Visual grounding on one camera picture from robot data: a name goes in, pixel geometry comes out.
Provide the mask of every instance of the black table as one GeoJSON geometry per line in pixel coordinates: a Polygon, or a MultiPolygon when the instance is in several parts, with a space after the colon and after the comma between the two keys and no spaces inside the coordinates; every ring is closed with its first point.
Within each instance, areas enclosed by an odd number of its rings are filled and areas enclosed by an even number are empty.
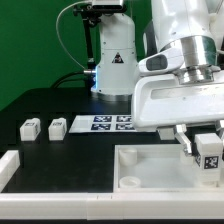
{"type": "MultiPolygon", "coordinates": [[[[67,133],[63,142],[50,142],[48,127],[53,119],[60,117],[67,120],[69,129],[76,115],[127,115],[130,112],[130,102],[115,103],[93,99],[84,88],[43,88],[25,92],[0,112],[0,156],[7,150],[16,149],[20,152],[21,160],[21,166],[3,193],[113,192],[115,145],[177,142],[160,141],[157,133],[136,132],[67,133]],[[34,142],[21,142],[19,128],[25,120],[31,118],[41,120],[41,133],[34,142]]],[[[210,129],[211,127],[190,129],[188,136],[191,138],[195,133],[206,133],[210,129]]],[[[136,223],[140,222],[158,223],[158,220],[141,220],[136,223]]]]}

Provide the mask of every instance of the green screen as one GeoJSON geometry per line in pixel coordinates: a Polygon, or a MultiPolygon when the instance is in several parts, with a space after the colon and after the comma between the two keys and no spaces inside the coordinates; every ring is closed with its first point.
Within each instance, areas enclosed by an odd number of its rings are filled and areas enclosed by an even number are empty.
{"type": "MultiPolygon", "coordinates": [[[[59,77],[80,71],[63,51],[56,36],[56,18],[74,0],[1,0],[0,3],[0,110],[34,88],[50,87],[59,77]]],[[[142,34],[151,19],[149,0],[127,1],[127,14],[136,25],[138,60],[144,57],[142,34]]],[[[81,16],[67,11],[60,22],[66,47],[84,66],[86,44],[81,16]]],[[[97,29],[91,31],[93,49],[99,61],[100,45],[97,29]]]]}

